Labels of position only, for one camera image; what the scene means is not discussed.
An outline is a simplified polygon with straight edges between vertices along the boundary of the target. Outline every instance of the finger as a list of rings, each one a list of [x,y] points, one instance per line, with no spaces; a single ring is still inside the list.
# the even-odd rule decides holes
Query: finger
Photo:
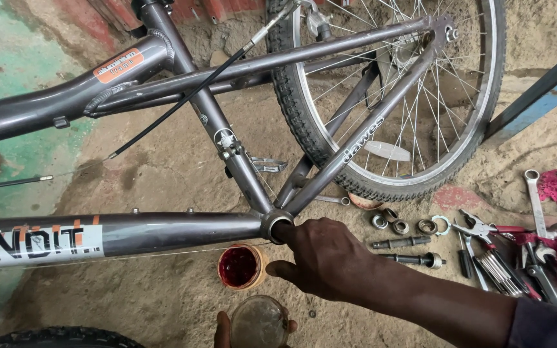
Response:
[[[273,261],[266,266],[266,273],[295,283],[298,277],[298,266],[285,260]]]
[[[289,328],[287,329],[287,333],[294,333],[296,332],[296,330],[298,329],[298,323],[296,323],[295,320],[290,320],[289,321]]]
[[[293,243],[296,235],[295,232],[296,232],[296,227],[286,222],[280,222],[280,221],[277,222],[272,227],[272,231],[270,231],[270,233],[272,233],[272,236],[274,236],[274,238],[286,242],[288,246],[291,246],[291,244]]]
[[[230,348],[229,331],[231,323],[229,322],[229,316],[227,316],[227,313],[220,311],[216,316],[216,321],[218,325],[214,334],[214,348]]]

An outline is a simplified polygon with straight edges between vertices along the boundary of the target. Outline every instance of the concrete floor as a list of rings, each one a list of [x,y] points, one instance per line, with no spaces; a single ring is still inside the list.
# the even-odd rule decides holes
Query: concrete floor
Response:
[[[509,2],[507,11],[508,73],[499,110],[530,86],[537,79],[534,75],[557,62],[557,3]],[[525,34],[526,25],[534,35]],[[286,160],[290,165],[297,162],[299,146],[284,124],[271,87],[232,92],[218,99],[251,154]],[[128,140],[165,110],[160,107],[103,119],[85,139],[77,165],[104,158],[114,144]],[[530,226],[530,207],[521,179],[522,171],[530,168],[557,169],[557,108],[500,149],[478,150],[457,178],[437,193],[388,206],[411,224],[437,214],[452,218],[457,216],[457,208],[465,208],[487,222]],[[276,191],[288,170],[264,178]],[[335,195],[339,190],[330,186],[326,193]],[[247,209],[187,106],[124,155],[76,175],[55,213],[104,214],[133,207],[183,211],[190,206],[197,211]],[[555,216],[550,221],[557,220],[551,202],[545,203],[545,210]],[[393,237],[390,231],[369,225],[370,212],[325,202],[312,203],[299,221],[321,216],[343,221],[365,243]],[[476,286],[474,279],[468,281],[459,273],[458,248],[457,236],[449,234],[426,246],[396,252],[435,251],[449,260],[448,265],[437,271],[419,270]],[[264,250],[272,260],[291,258],[284,246],[264,246]],[[4,313],[0,333],[84,325],[118,331],[147,347],[211,346],[216,312],[233,311],[245,297],[266,294],[288,307],[290,317],[299,322],[298,332],[290,337],[294,347],[447,346],[413,324],[320,300],[280,279],[268,278],[247,292],[225,289],[215,274],[219,255],[220,251],[206,251],[27,272]],[[310,310],[317,312],[315,319],[308,316]]]

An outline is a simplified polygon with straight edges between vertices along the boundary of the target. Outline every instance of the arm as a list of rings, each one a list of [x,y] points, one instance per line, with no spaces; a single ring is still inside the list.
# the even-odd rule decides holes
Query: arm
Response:
[[[411,321],[458,347],[506,345],[516,298],[378,257],[343,223],[328,218],[297,227],[277,225],[272,233],[286,242],[296,263],[272,262],[267,273],[306,293]]]

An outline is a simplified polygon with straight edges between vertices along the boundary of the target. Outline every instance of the aluminium frame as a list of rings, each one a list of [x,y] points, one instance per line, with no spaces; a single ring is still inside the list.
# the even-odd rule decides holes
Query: aluminium frame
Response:
[[[165,6],[149,3],[141,9],[140,17],[149,29],[148,36],[94,70],[53,88],[0,100],[0,140],[51,126],[65,128],[70,121],[83,115],[95,118],[174,103],[215,71],[215,68],[197,69]],[[214,80],[214,84],[195,95],[191,104],[250,205],[249,212],[193,212],[189,209],[187,212],[146,213],[137,209],[130,214],[0,218],[0,267],[149,253],[259,237],[281,244],[272,236],[272,226],[281,220],[293,224],[294,217],[350,162],[441,52],[448,41],[446,33],[453,27],[450,15],[427,15],[327,42],[236,61]],[[279,66],[303,64],[414,32],[428,32],[429,39],[424,52],[406,75],[376,104],[313,178],[305,179],[312,163],[304,156],[277,200],[271,202],[213,94],[268,83],[271,80],[269,71]],[[131,66],[123,73],[99,79],[101,67],[135,55],[131,56],[130,52],[135,52],[135,59],[140,55],[142,60],[130,60]],[[365,60],[370,57],[358,54],[348,59],[314,61],[307,66],[309,69],[334,69]],[[175,76],[144,83],[163,69],[172,71]],[[328,124],[329,133],[336,132],[349,111],[362,100],[377,74],[374,60],[337,110],[335,115],[340,117]],[[220,140],[225,136],[230,138],[228,145]]]

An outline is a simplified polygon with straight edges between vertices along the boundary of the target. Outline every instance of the hand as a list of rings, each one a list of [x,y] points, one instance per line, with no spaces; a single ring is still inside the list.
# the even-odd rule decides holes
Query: hand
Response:
[[[276,225],[272,232],[293,251],[296,263],[273,261],[266,272],[326,300],[365,305],[368,296],[382,295],[376,289],[379,274],[396,264],[369,252],[345,224],[329,218],[295,227]]]
[[[229,322],[229,316],[227,313],[220,311],[216,317],[216,321],[219,322],[216,327],[216,333],[214,334],[214,348],[230,348],[230,331],[231,323]],[[293,333],[298,329],[298,323],[293,320],[289,321],[288,333]]]

